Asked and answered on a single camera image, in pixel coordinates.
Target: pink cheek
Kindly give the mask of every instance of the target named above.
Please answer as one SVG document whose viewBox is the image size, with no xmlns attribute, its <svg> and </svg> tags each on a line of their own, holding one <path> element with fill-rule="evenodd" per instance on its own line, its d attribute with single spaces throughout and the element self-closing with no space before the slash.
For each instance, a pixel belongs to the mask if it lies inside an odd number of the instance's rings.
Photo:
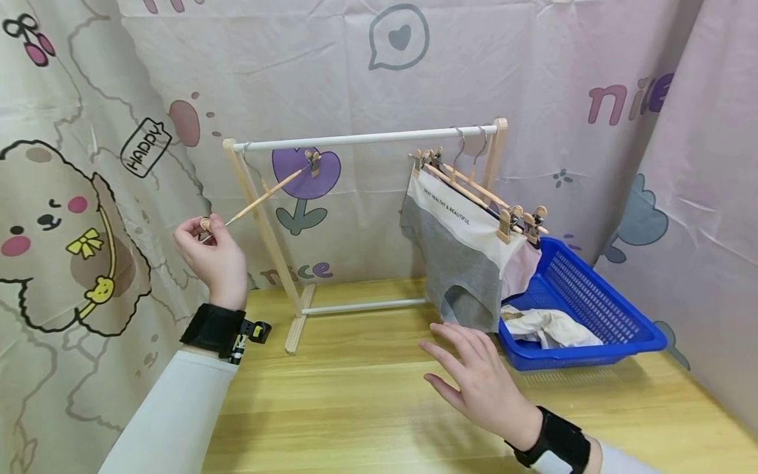
<svg viewBox="0 0 758 474">
<path fill-rule="evenodd" d="M 0 246 L 0 253 L 7 257 L 18 257 L 32 246 L 32 241 L 23 235 L 17 235 L 6 240 Z"/>
<path fill-rule="evenodd" d="M 81 214 L 87 210 L 87 200 L 82 196 L 77 196 L 68 202 L 68 210 L 74 214 Z"/>
</svg>

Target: clothes rack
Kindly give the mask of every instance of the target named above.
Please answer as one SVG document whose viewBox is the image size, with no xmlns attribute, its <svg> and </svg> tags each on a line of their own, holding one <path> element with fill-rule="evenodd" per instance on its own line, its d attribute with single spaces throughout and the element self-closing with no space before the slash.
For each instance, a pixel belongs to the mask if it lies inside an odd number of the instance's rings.
<svg viewBox="0 0 758 474">
<path fill-rule="evenodd" d="M 481 134 L 484 134 L 486 136 L 494 135 L 493 139 L 489 140 L 489 148 L 487 150 L 487 163 L 484 170 L 484 182 L 481 185 L 484 189 L 491 190 L 497 177 L 497 169 L 500 163 L 500 156 L 503 152 L 503 146 L 505 145 L 505 135 L 507 130 L 507 120 L 505 118 L 497 118 L 492 125 L 484 125 L 481 127 L 439 128 L 432 130 L 366 133 L 359 135 L 344 135 L 340 137 L 318 137 L 246 143 L 237 143 L 234 139 L 226 139 L 224 140 L 223 147 L 227 157 L 230 160 L 232 170 L 240 184 L 240 187 L 243 190 L 245 199 L 249 205 L 255 202 L 259 198 L 259 195 L 253 183 L 252 177 L 250 176 L 249 169 L 243 161 L 241 155 L 242 152 L 288 148 L 309 148 L 316 146 L 361 145 L 405 140 L 444 139 L 461 136 L 472 137 Z M 476 189 L 474 189 L 472 192 L 479 194 L 482 200 L 489 204 L 490 200 L 487 196 L 479 193 Z M 287 294 L 287 298 L 289 299 L 295 313 L 295 318 L 292 325 L 290 326 L 290 332 L 287 335 L 287 340 L 284 343 L 284 349 L 288 354 L 294 354 L 297 351 L 300 336 L 305 325 L 305 320 L 309 316 L 314 317 L 317 315 L 327 315 L 338 312 L 358 312 L 370 309 L 400 308 L 405 306 L 417 306 L 428 302 L 426 298 L 414 298 L 407 300 L 377 301 L 372 303 L 311 308 L 311 301 L 316 289 L 316 285 L 310 284 L 303 289 L 301 294 L 298 294 L 294 281 L 290 277 L 290 272 L 287 269 L 286 260 L 279 246 L 279 243 L 277 242 L 268 217 L 266 216 L 265 212 L 261 212 L 260 207 L 253 209 L 250 214 L 255 220 L 255 223 L 258 225 L 266 250 L 271 259 L 274 261 L 274 267 L 276 268 L 281 278 L 282 286 L 284 287 L 284 291 Z"/>
</svg>

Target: wooden table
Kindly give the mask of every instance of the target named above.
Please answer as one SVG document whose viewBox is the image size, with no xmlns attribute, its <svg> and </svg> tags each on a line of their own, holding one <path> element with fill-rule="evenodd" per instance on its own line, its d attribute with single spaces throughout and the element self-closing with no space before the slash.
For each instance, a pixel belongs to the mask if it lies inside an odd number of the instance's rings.
<svg viewBox="0 0 758 474">
<path fill-rule="evenodd" d="M 319 287 L 313 306 L 420 297 L 421 281 Z M 204 472 L 527 472 L 423 380 L 431 306 L 319 316 L 295 356 L 283 291 L 250 294 L 248 319 L 274 326 L 248 345 Z M 667 354 L 560 372 L 511 371 L 524 394 L 662 472 L 758 472 L 758 444 Z"/>
</svg>

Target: wooden rack leg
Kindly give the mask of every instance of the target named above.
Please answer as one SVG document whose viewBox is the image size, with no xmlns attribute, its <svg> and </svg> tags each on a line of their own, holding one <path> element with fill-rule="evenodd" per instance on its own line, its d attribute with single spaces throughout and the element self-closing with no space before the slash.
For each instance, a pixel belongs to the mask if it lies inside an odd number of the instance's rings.
<svg viewBox="0 0 758 474">
<path fill-rule="evenodd" d="M 311 301 L 313 300 L 313 293 L 316 291 L 316 285 L 310 284 L 302 291 L 300 295 L 300 306 L 303 308 L 310 308 Z M 300 344 L 300 335 L 302 334 L 302 328 L 305 326 L 305 319 L 307 315 L 300 317 L 295 316 L 290 326 L 290 332 L 287 334 L 287 340 L 284 341 L 284 350 L 291 356 L 297 352 L 297 345 Z"/>
<path fill-rule="evenodd" d="M 252 182 L 247 166 L 243 163 L 242 157 L 235 153 L 232 148 L 235 143 L 236 140 L 231 138 L 224 140 L 224 151 L 229 157 L 232 170 L 234 171 L 237 180 L 240 182 L 240 187 L 242 187 L 247 203 L 251 204 L 258 199 L 258 193 L 255 191 L 255 185 Z M 279 279 L 282 282 L 285 293 L 287 293 L 287 298 L 290 299 L 290 304 L 292 304 L 292 307 L 295 310 L 295 317 L 302 318 L 303 314 L 302 306 L 300 305 L 300 296 L 297 294 L 295 282 L 292 280 L 290 270 L 287 268 L 287 263 L 284 261 L 284 255 L 282 254 L 277 238 L 274 235 L 274 229 L 271 228 L 271 223 L 261 209 L 253 209 L 251 214 L 261 232 L 261 238 L 263 239 L 263 244 L 266 246 L 268 255 L 274 260 L 274 267 L 279 273 Z"/>
<path fill-rule="evenodd" d="M 497 127 L 497 132 L 490 141 L 490 148 L 487 150 L 487 166 L 484 168 L 484 187 L 490 192 L 493 192 L 495 187 L 497 172 L 500 168 L 500 158 L 503 155 L 503 147 L 506 145 L 508 121 L 505 118 L 496 118 L 494 125 Z M 490 198 L 480 196 L 486 204 L 490 204 Z"/>
</svg>

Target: left hand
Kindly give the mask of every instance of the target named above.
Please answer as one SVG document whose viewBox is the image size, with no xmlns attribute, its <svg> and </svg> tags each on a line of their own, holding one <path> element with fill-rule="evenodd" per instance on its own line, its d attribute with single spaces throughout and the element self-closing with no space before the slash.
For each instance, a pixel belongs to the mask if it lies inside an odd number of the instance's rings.
<svg viewBox="0 0 758 474">
<path fill-rule="evenodd" d="M 182 258 L 195 275 L 208 285 L 210 303 L 222 308 L 244 310 L 247 304 L 245 254 L 229 234 L 218 214 L 211 214 L 213 237 L 200 243 L 202 216 L 180 224 L 174 232 Z"/>
</svg>

